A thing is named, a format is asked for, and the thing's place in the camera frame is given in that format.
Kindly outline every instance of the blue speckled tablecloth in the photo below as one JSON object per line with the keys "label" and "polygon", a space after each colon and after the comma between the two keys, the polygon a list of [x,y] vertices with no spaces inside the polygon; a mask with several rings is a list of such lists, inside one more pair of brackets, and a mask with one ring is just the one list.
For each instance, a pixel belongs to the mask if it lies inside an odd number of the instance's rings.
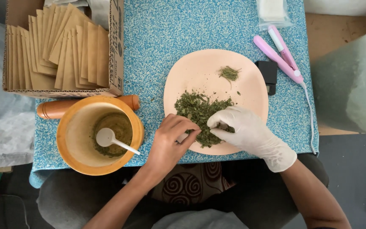
{"label": "blue speckled tablecloth", "polygon": [[[294,26],[279,31],[300,68],[313,102],[303,0],[287,0],[287,5]],[[253,62],[268,60],[253,44],[255,35],[261,35],[275,47],[268,33],[259,31],[256,0],[125,0],[124,21],[124,92],[137,94],[141,101],[147,102],[136,111],[145,126],[141,155],[133,156],[126,166],[139,166],[146,161],[155,130],[164,117],[166,77],[179,58],[202,49],[226,49]],[[309,108],[302,87],[278,70],[276,90],[276,95],[269,96],[267,126],[297,153],[311,152]],[[37,104],[46,101],[38,99]],[[316,112],[313,113],[313,146],[318,151]],[[58,122],[36,116],[35,157],[29,178],[36,188],[52,169],[68,168],[56,147]],[[180,163],[251,158],[255,156],[245,152],[209,156],[188,151]]]}

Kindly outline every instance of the hand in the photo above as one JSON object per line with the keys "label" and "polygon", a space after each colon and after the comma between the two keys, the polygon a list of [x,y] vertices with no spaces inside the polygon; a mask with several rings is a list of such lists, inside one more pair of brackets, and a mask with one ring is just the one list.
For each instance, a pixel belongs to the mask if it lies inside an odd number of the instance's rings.
{"label": "hand", "polygon": [[[186,130],[194,131],[181,143],[176,142],[177,138]],[[200,127],[186,117],[169,114],[163,119],[159,129],[155,132],[148,159],[142,166],[142,169],[150,173],[155,185],[175,167],[187,149],[196,141],[196,136],[200,132]]]}
{"label": "hand", "polygon": [[[233,127],[235,133],[216,128],[218,123]],[[288,169],[297,159],[295,151],[276,137],[258,115],[242,107],[230,106],[216,112],[207,126],[222,140],[264,159],[272,172]]]}

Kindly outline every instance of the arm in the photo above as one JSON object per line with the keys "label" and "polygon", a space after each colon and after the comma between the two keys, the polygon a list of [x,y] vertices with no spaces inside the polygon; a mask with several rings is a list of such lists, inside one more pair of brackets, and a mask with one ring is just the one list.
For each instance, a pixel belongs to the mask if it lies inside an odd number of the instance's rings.
{"label": "arm", "polygon": [[[176,139],[186,130],[194,130],[181,143]],[[146,163],[83,229],[120,229],[139,201],[177,164],[201,132],[189,119],[174,114],[163,119],[155,132]]]}
{"label": "arm", "polygon": [[281,176],[308,228],[351,228],[330,191],[299,160]]}
{"label": "arm", "polygon": [[[216,128],[218,123],[234,127],[235,133]],[[276,137],[252,111],[232,106],[216,112],[207,121],[211,133],[265,160],[272,172],[280,172],[308,228],[351,228],[333,195],[293,151]]]}

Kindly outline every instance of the gray pants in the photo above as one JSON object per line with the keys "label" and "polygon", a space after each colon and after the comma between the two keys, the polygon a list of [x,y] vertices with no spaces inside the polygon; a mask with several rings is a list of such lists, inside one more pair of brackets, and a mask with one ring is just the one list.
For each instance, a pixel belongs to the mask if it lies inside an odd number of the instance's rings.
{"label": "gray pants", "polygon": [[[316,156],[299,154],[298,159],[328,186],[328,175]],[[131,175],[131,169],[105,176],[87,176],[71,169],[55,171],[40,189],[40,214],[56,229],[80,229],[123,187],[121,182]],[[145,196],[124,228],[149,229],[175,212],[216,209],[234,212],[248,228],[274,229],[282,228],[298,214],[280,174],[272,173],[262,159],[223,162],[222,172],[236,183],[234,187],[191,206]]]}

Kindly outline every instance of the wooden pestle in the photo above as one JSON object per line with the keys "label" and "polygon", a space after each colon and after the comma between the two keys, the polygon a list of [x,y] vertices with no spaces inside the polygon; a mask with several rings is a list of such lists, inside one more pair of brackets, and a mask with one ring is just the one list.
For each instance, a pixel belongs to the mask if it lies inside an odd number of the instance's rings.
{"label": "wooden pestle", "polygon": [[[132,110],[138,110],[141,106],[139,96],[137,95],[125,95],[117,97],[117,99],[126,103]],[[81,99],[44,102],[37,106],[36,112],[38,116],[43,119],[60,119],[73,104],[80,100]]]}

